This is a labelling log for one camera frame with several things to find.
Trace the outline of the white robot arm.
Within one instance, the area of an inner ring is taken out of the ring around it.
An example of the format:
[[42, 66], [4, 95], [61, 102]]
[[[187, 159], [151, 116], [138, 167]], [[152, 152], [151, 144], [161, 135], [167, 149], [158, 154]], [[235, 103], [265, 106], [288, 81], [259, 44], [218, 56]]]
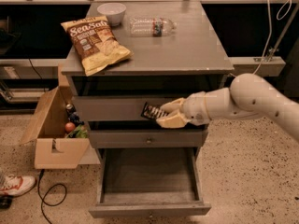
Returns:
[[208, 124], [213, 119], [258, 119], [266, 116], [299, 141], [299, 104], [262, 77], [242, 74], [229, 88], [200, 91], [161, 106], [167, 116], [156, 119], [163, 128]]

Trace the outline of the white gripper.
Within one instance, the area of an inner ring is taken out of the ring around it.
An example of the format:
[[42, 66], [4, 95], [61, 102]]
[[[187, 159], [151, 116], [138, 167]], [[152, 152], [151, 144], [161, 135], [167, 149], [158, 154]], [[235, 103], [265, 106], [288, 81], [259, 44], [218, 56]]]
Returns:
[[210, 117], [207, 113], [205, 96], [206, 94], [201, 91], [191, 94], [186, 99], [178, 98], [162, 105], [161, 109], [170, 114], [156, 119], [157, 123], [166, 129], [182, 128], [188, 122], [195, 126], [208, 124]]

